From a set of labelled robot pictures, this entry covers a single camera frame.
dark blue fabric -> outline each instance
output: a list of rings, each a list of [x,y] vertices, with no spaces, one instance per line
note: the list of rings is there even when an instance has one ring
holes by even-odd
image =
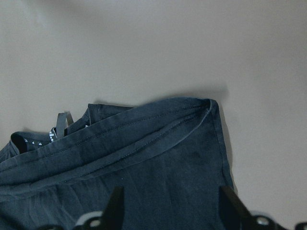
[[[89,104],[66,134],[50,143],[16,132],[0,151],[1,230],[70,230],[115,186],[125,188],[124,230],[224,229],[218,189],[233,184],[216,101]]]

wrinkled fabric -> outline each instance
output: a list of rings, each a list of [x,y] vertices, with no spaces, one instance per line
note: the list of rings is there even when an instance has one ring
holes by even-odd
[[[63,138],[16,132],[0,151],[0,229],[70,230],[124,186],[124,230],[224,230],[222,185],[233,186],[216,101],[88,104]]]

